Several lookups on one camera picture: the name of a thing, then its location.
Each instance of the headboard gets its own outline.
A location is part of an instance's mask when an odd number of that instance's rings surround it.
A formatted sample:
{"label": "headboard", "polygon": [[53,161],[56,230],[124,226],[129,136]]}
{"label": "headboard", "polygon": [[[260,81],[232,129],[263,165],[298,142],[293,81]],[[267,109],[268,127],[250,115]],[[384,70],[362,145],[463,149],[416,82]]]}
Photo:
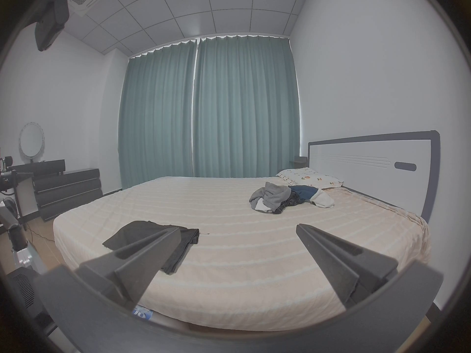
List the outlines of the headboard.
{"label": "headboard", "polygon": [[440,134],[401,132],[315,141],[308,143],[308,167],[428,222],[439,182]]}

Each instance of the dark headboard frame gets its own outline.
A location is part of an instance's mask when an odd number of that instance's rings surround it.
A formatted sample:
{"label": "dark headboard frame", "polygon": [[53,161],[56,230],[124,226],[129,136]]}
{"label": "dark headboard frame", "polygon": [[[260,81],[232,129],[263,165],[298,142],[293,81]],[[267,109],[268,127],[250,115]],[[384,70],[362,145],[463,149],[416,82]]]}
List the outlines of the dark headboard frame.
{"label": "dark headboard frame", "polygon": [[[340,144],[340,143],[360,143],[365,141],[391,141],[391,140],[430,140],[430,173],[427,195],[422,209],[421,217],[427,221],[430,220],[433,204],[437,196],[440,174],[440,134],[437,131],[419,131],[419,132],[400,132],[387,133],[383,135],[357,136],[354,138],[338,138],[333,140],[312,141],[308,143],[308,166],[310,161],[310,147],[313,145]],[[362,195],[372,197],[359,191]]]}

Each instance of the mattress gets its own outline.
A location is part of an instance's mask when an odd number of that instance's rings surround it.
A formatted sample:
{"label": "mattress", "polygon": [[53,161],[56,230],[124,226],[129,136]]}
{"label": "mattress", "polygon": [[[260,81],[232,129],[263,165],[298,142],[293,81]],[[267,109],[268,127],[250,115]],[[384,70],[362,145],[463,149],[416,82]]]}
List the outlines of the mattress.
{"label": "mattress", "polygon": [[163,177],[102,197],[54,220],[68,267],[110,252],[102,243],[134,220],[200,229],[177,272],[158,272],[139,304],[213,328],[301,328],[345,310],[296,235],[309,224],[394,257],[401,270],[430,256],[426,222],[413,213],[352,193],[326,190],[331,209],[304,203],[280,215],[252,210],[248,199],[271,178]]}

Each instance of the clothing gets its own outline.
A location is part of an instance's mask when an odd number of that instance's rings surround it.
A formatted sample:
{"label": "clothing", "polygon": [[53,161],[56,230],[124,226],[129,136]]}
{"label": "clothing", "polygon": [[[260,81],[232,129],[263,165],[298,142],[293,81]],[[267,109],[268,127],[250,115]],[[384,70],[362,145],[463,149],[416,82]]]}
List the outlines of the clothing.
{"label": "clothing", "polygon": [[170,227],[178,227],[181,234],[179,245],[162,267],[166,274],[172,274],[177,270],[178,264],[185,257],[188,246],[198,243],[199,229],[187,229],[175,225],[159,225],[152,221],[133,221],[121,227],[111,238],[105,240],[103,246],[111,250],[117,250]]}
{"label": "clothing", "polygon": [[273,210],[271,208],[268,208],[265,204],[263,204],[263,199],[259,198],[259,201],[257,202],[257,205],[255,207],[255,210],[263,213],[271,213]]}
{"label": "clothing", "polygon": [[294,207],[295,205],[304,203],[304,201],[305,200],[302,199],[297,192],[291,191],[290,197],[282,202],[280,206],[273,211],[273,214],[279,215],[286,207]]}
{"label": "clothing", "polygon": [[291,190],[285,185],[275,185],[273,183],[265,183],[265,187],[255,191],[249,199],[250,206],[255,209],[259,199],[263,199],[263,204],[275,211],[282,202],[291,195]]}
{"label": "clothing", "polygon": [[318,190],[315,195],[310,198],[310,201],[314,203],[315,206],[321,208],[332,208],[334,204],[332,197],[323,190]]}
{"label": "clothing", "polygon": [[319,190],[309,185],[290,185],[289,187],[304,200],[309,200]]}
{"label": "clothing", "polygon": [[320,208],[333,207],[334,201],[325,191],[308,185],[290,185],[292,191],[295,191],[301,198],[310,200]]}

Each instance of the tiled ceiling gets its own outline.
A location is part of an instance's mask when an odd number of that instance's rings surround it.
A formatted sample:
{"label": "tiled ceiling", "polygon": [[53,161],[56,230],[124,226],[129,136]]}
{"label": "tiled ceiling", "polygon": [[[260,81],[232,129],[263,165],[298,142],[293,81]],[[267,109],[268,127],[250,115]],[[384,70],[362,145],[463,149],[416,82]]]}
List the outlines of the tiled ceiling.
{"label": "tiled ceiling", "polygon": [[100,0],[65,31],[106,54],[128,56],[215,33],[290,35],[304,0]]}

